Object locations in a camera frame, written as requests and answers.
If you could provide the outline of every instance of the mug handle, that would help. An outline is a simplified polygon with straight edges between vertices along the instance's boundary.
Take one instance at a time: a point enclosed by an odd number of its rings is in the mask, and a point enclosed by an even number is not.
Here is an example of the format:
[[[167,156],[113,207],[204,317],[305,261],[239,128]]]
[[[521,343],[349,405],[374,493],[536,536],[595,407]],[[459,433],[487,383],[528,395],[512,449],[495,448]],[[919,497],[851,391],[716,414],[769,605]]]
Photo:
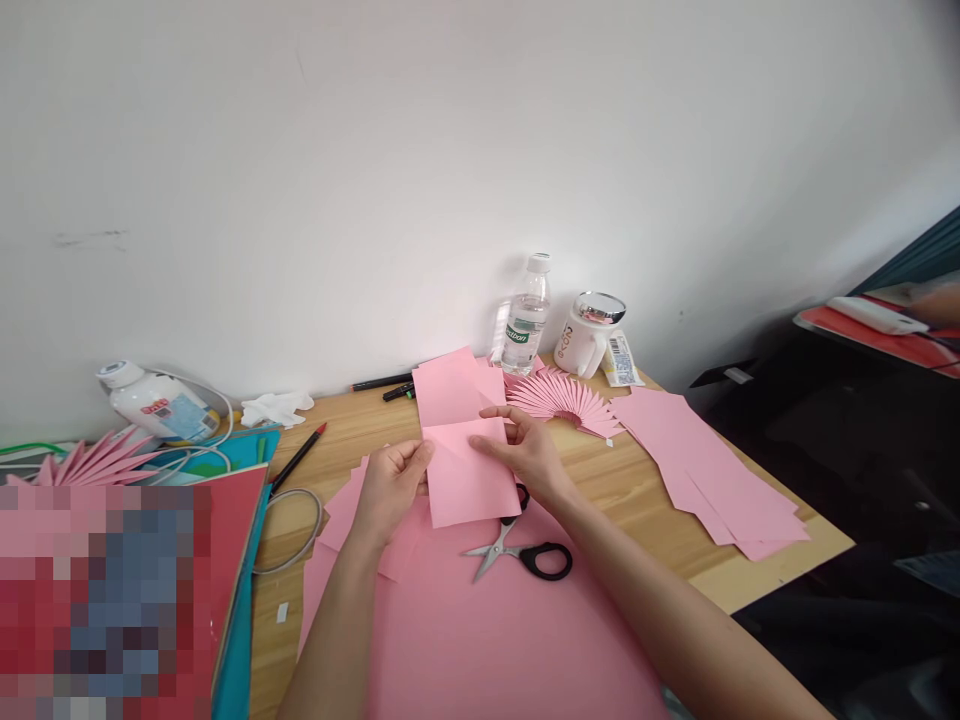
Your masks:
[[[591,348],[590,357],[587,358],[586,362],[577,366],[577,376],[584,379],[593,377],[593,374],[597,371],[597,367],[603,359],[603,352],[607,349],[607,339],[593,333],[593,345],[587,347]]]

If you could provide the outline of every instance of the green cable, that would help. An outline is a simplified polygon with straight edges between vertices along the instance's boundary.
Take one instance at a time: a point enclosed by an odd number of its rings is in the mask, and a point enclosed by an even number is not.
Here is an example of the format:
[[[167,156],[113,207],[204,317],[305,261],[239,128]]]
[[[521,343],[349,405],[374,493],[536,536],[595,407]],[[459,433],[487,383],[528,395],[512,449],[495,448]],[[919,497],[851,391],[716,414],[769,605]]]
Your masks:
[[[0,455],[6,455],[7,453],[17,452],[17,450],[29,450],[30,448],[41,447],[50,450],[55,453],[65,453],[62,447],[56,445],[51,445],[50,443],[24,443],[23,445],[11,445],[8,448],[0,448]]]

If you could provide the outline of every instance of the pen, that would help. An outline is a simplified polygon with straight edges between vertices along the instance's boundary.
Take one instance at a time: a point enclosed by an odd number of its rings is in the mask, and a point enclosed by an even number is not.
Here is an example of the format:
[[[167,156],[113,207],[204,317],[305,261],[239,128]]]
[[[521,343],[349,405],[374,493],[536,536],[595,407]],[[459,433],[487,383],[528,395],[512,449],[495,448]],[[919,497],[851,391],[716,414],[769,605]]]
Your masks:
[[[386,387],[387,385],[395,385],[398,382],[410,382],[413,380],[412,373],[404,373],[403,375],[391,375],[388,378],[380,378],[379,380],[366,380],[362,383],[356,383],[350,386],[350,392],[359,392],[360,390],[371,390],[375,387]]]
[[[297,465],[300,464],[300,461],[303,460],[303,456],[310,451],[310,448],[312,448],[314,444],[317,442],[317,440],[320,439],[320,436],[323,435],[323,431],[326,429],[327,429],[327,424],[324,423],[323,425],[318,427],[316,430],[314,430],[312,433],[310,433],[310,437],[308,437],[307,441],[300,446],[300,449],[297,450],[296,454],[292,458],[290,458],[290,462],[284,465],[283,470],[280,471],[280,474],[273,479],[272,483],[270,483],[271,497],[273,497],[273,495],[277,492],[277,490],[280,489],[280,486],[283,485],[283,481],[286,480],[290,476],[290,473],[292,473],[296,469]]]
[[[401,385],[393,390],[387,390],[387,392],[383,394],[383,401],[390,402],[391,400],[396,400],[398,397],[403,397],[411,390],[413,390],[413,383],[407,383],[406,385]]]

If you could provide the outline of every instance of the tissue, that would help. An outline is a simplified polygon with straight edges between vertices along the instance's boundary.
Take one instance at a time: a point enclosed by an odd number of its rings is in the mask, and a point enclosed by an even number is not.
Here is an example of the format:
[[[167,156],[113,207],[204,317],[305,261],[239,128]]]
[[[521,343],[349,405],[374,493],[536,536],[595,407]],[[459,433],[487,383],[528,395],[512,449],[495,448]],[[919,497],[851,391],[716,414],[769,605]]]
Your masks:
[[[284,393],[283,395],[267,393],[256,400],[244,400],[240,404],[243,406],[240,424],[244,427],[254,427],[269,421],[278,422],[289,430],[306,419],[294,411],[312,408],[313,398],[306,393]]]

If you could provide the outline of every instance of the silver lid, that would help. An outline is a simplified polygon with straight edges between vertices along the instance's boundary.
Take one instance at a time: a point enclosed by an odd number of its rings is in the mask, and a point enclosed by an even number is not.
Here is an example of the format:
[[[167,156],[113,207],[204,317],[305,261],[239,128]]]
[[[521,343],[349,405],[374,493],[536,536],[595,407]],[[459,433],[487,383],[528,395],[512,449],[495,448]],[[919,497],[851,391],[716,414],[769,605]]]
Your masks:
[[[615,325],[623,319],[627,306],[613,295],[587,290],[574,300],[573,311],[588,322]]]

